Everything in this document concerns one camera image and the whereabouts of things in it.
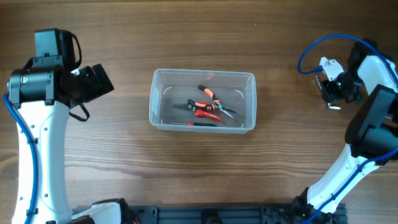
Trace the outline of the red handled snips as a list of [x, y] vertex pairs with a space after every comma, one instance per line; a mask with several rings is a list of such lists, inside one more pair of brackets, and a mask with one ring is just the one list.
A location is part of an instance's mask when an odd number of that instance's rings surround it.
[[185, 110], [185, 111], [190, 111], [192, 112], [196, 117], [201, 117], [201, 118], [209, 118], [212, 119], [214, 121], [218, 121], [218, 122], [223, 122], [224, 120], [221, 119], [219, 116], [210, 113], [206, 110], [203, 109], [198, 109], [196, 106], [192, 106], [188, 103], [181, 103], [181, 104], [174, 104], [172, 105], [174, 108], [178, 108], [181, 110]]

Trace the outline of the clear plastic container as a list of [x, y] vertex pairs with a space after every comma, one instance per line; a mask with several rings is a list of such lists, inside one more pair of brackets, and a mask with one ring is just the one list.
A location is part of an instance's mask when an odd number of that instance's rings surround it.
[[[212, 103], [213, 100], [198, 89], [209, 88], [223, 106], [233, 110], [234, 118], [221, 111], [212, 111], [223, 122], [196, 117], [192, 112], [172, 105], [187, 103], [188, 99]], [[160, 68], [154, 72], [149, 101], [149, 121], [160, 130], [204, 133], [245, 134], [254, 129], [257, 115], [255, 76], [248, 72], [186, 70]], [[173, 123], [211, 123], [217, 127], [183, 126]]]

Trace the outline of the silver L-shaped wrench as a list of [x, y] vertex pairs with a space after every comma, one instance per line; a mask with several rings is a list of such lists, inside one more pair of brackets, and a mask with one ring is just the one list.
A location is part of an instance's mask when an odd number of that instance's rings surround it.
[[328, 94], [318, 75], [315, 76], [315, 83], [317, 84], [322, 100], [325, 102], [326, 108], [328, 110], [340, 111], [341, 110], [340, 106], [334, 105], [333, 103], [330, 103], [328, 101]]

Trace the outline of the black red screwdriver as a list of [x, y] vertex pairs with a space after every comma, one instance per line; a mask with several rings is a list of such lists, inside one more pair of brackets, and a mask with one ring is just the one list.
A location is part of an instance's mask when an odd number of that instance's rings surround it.
[[171, 124], [175, 124], [175, 125], [183, 125], [183, 126], [206, 126], [206, 127], [217, 127], [217, 125], [215, 125], [215, 124], [211, 124], [211, 123], [173, 123], [173, 122], [171, 122]]

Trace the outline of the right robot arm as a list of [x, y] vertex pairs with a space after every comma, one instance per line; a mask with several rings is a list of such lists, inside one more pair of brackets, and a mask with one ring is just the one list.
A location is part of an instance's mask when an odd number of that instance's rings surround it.
[[377, 50], [377, 42], [352, 35], [335, 37], [353, 40], [348, 68], [333, 59], [322, 57], [313, 73], [329, 109], [333, 102], [347, 103], [367, 99], [350, 121], [345, 132], [345, 146], [326, 174], [307, 187], [290, 205], [290, 223], [338, 223], [336, 210], [344, 197], [364, 177], [397, 160], [397, 73], [395, 64]]

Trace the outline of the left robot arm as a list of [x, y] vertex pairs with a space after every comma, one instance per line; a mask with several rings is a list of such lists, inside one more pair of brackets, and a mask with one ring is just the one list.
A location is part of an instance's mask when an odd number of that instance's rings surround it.
[[65, 185], [65, 132], [74, 107], [113, 90], [102, 65], [81, 66], [75, 34], [35, 32], [35, 57], [14, 70], [3, 96], [19, 132], [19, 183], [13, 223], [130, 223], [122, 198], [73, 214]]

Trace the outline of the orange black pliers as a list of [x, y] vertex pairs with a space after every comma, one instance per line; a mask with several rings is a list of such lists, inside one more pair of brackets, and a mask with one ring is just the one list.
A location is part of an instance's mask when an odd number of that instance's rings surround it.
[[212, 103], [207, 103], [207, 102], [202, 102], [202, 101], [193, 101], [191, 99], [188, 99], [188, 104], [192, 105], [192, 106], [196, 106], [198, 109], [203, 109], [206, 110], [210, 113], [212, 113], [212, 111], [221, 111], [223, 113], [225, 113], [226, 115], [228, 115], [230, 118], [234, 118], [229, 112], [233, 112], [233, 110], [229, 109], [226, 106], [223, 106], [221, 104], [220, 99], [207, 87], [203, 86], [203, 85], [199, 85], [198, 89], [201, 91], [204, 91], [212, 100]]

